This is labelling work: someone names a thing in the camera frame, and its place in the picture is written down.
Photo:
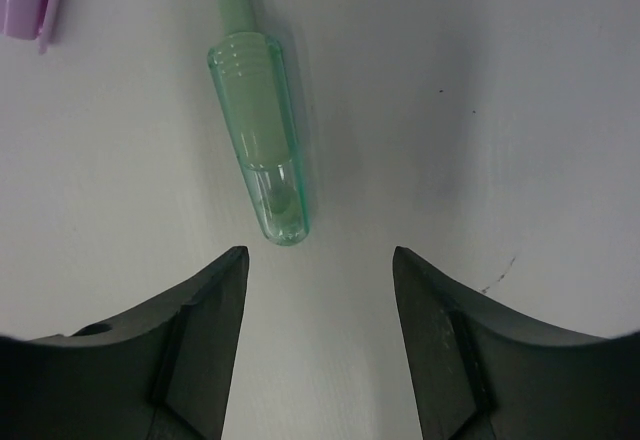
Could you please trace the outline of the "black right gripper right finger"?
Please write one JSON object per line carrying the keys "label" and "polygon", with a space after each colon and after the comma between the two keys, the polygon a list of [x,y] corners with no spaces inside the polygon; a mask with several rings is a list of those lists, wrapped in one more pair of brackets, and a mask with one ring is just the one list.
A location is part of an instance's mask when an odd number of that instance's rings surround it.
{"label": "black right gripper right finger", "polygon": [[639,337],[604,339],[519,313],[413,251],[395,298],[425,439],[635,439]]}

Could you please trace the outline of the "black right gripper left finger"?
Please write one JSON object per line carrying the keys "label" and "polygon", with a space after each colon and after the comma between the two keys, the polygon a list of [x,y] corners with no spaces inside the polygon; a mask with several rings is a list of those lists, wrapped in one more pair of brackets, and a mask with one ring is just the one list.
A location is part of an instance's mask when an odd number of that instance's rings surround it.
{"label": "black right gripper left finger", "polygon": [[70,335],[1,340],[5,439],[218,439],[249,252]]}

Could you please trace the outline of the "green highlighter pen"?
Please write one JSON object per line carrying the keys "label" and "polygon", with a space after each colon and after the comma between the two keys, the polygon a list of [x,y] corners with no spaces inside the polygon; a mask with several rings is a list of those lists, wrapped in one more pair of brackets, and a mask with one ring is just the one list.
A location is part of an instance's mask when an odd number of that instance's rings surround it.
{"label": "green highlighter pen", "polygon": [[310,225],[282,48],[251,0],[217,4],[224,35],[207,64],[235,156],[263,235],[296,245]]}

